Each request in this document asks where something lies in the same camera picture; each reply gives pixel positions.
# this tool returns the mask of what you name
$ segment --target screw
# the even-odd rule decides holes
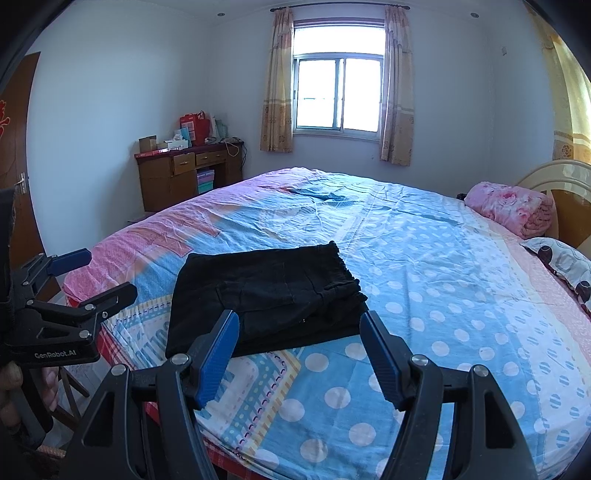
[[[175,365],[184,365],[189,361],[189,357],[184,353],[177,353],[176,355],[173,355],[170,361]]]
[[[488,377],[489,371],[484,365],[474,365],[474,373],[479,377]]]
[[[424,367],[425,365],[427,365],[429,363],[429,359],[424,356],[424,355],[413,355],[411,357],[411,361],[415,364],[418,365],[420,367]]]
[[[117,364],[113,368],[111,368],[111,373],[114,376],[118,377],[120,375],[123,375],[125,373],[125,370],[127,370],[127,367],[124,364]]]

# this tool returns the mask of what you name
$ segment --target pillow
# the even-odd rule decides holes
[[[585,311],[591,314],[591,260],[553,238],[532,238],[521,245],[535,253],[554,275],[562,278],[577,294]]]
[[[524,240],[544,235],[556,208],[543,193],[487,181],[472,187],[464,203]]]

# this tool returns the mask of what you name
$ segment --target floral curtain pattern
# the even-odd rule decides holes
[[[591,163],[591,83],[556,31],[528,4],[540,36],[554,106],[552,160]]]
[[[414,68],[406,10],[386,6],[385,29],[380,158],[409,166],[414,138]]]
[[[292,152],[291,72],[294,22],[291,9],[275,11],[267,86],[262,111],[261,150]]]

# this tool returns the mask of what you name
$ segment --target folded black pants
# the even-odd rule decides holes
[[[237,312],[233,356],[313,345],[359,333],[359,280],[334,242],[236,254],[190,254],[178,274],[166,356],[184,353],[225,309]]]

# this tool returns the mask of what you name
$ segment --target rolled pink blanket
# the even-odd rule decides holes
[[[524,240],[543,236],[552,226],[556,208],[543,193],[487,181],[472,187],[464,202]]]

